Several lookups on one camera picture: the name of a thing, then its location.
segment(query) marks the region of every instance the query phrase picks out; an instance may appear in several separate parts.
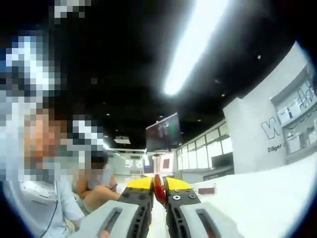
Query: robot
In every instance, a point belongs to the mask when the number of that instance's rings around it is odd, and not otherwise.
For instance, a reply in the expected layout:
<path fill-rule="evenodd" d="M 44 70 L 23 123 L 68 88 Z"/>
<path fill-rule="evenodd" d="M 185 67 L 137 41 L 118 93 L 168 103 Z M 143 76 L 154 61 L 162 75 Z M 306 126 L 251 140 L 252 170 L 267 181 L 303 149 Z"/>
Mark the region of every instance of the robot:
<path fill-rule="evenodd" d="M 155 175 L 130 182 L 118 201 L 109 201 L 88 215 L 71 238 L 146 238 L 153 199 L 166 209 L 171 238 L 242 238 L 230 218 L 210 203 L 201 203 L 192 187 L 178 179 Z"/>

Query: black ceiling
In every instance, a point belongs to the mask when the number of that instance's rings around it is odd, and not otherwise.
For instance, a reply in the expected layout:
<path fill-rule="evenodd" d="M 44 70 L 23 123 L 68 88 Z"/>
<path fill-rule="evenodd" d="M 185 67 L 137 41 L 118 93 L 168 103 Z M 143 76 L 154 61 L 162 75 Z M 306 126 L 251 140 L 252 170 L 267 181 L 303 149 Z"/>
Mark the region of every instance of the black ceiling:
<path fill-rule="evenodd" d="M 184 141 L 192 139 L 220 121 L 222 108 L 261 82 L 294 43 L 259 6 L 231 1 L 185 87 L 167 97 L 164 77 L 191 2 L 101 1 L 85 8 L 85 18 L 72 14 L 55 26 L 60 70 L 103 124 L 111 147 L 144 148 L 145 128 L 175 112 Z M 131 145 L 116 144 L 120 135 Z"/>

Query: ceiling light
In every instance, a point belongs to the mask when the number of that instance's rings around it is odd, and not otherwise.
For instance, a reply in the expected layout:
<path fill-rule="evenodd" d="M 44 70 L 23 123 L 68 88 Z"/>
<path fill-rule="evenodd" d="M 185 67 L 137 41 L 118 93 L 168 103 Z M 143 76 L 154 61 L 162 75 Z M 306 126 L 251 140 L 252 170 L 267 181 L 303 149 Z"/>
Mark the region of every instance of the ceiling light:
<path fill-rule="evenodd" d="M 164 92 L 176 94 L 184 85 L 210 41 L 228 0 L 197 0 L 165 79 Z"/>

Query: screen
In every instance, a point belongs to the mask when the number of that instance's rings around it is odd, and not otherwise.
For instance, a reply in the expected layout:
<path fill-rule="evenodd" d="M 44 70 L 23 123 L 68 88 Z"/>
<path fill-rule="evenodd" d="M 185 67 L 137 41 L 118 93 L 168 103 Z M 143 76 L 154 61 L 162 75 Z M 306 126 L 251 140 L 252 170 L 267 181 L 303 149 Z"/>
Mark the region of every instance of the screen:
<path fill-rule="evenodd" d="M 233 153 L 214 156 L 211 159 L 212 167 L 218 169 L 226 166 L 233 166 Z"/>
<path fill-rule="evenodd" d="M 173 114 L 146 128 L 146 148 L 148 152 L 177 148 L 181 143 L 178 114 Z"/>

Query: window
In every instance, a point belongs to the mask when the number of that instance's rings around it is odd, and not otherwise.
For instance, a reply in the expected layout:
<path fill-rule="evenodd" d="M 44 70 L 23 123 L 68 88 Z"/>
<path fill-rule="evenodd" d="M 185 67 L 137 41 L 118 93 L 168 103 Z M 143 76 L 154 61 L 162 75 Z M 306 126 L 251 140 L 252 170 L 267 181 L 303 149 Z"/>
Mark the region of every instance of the window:
<path fill-rule="evenodd" d="M 143 161 L 142 161 L 142 160 L 136 160 L 136 161 L 135 161 L 135 166 L 136 166 L 138 169 L 142 169 L 142 168 L 143 168 Z"/>
<path fill-rule="evenodd" d="M 133 160 L 125 160 L 125 167 L 131 169 L 133 167 Z"/>
<path fill-rule="evenodd" d="M 208 142 L 211 142 L 211 141 L 217 139 L 218 137 L 219 137 L 219 131 L 218 131 L 218 129 L 216 129 L 216 130 L 213 130 L 213 131 L 209 132 L 208 134 L 206 134 L 206 141 L 208 143 Z"/>
<path fill-rule="evenodd" d="M 188 162 L 189 162 L 189 169 L 192 170 L 197 168 L 197 158 L 196 158 L 195 150 L 188 152 Z"/>
<path fill-rule="evenodd" d="M 177 157 L 177 165 L 178 165 L 178 170 L 182 170 L 183 169 L 183 160 L 182 160 L 182 156 L 181 155 L 179 155 L 178 157 Z"/>
<path fill-rule="evenodd" d="M 206 144 L 205 136 L 200 137 L 198 140 L 196 140 L 196 147 L 200 147 L 205 144 Z"/>
<path fill-rule="evenodd" d="M 177 158 L 177 169 L 182 170 L 183 169 L 182 150 L 176 151 L 176 158 Z"/>
<path fill-rule="evenodd" d="M 224 154 L 232 152 L 232 142 L 230 137 L 222 141 L 222 149 Z"/>
<path fill-rule="evenodd" d="M 229 128 L 228 128 L 228 124 L 227 123 L 221 125 L 219 127 L 219 130 L 220 130 L 220 136 L 229 135 Z"/>
<path fill-rule="evenodd" d="M 195 150 L 195 149 L 196 149 L 196 146 L 194 142 L 188 145 L 188 151 Z"/>
<path fill-rule="evenodd" d="M 182 148 L 182 160 L 183 160 L 183 169 L 184 170 L 189 169 L 187 146 Z"/>
<path fill-rule="evenodd" d="M 217 141 L 213 144 L 210 144 L 207 146 L 208 149 L 208 161 L 209 161 L 209 167 L 212 168 L 212 157 L 218 156 L 222 154 L 222 149 L 221 149 L 221 142 Z"/>
<path fill-rule="evenodd" d="M 203 147 L 197 150 L 197 168 L 205 169 L 208 168 L 208 158 L 207 158 L 207 147 Z"/>

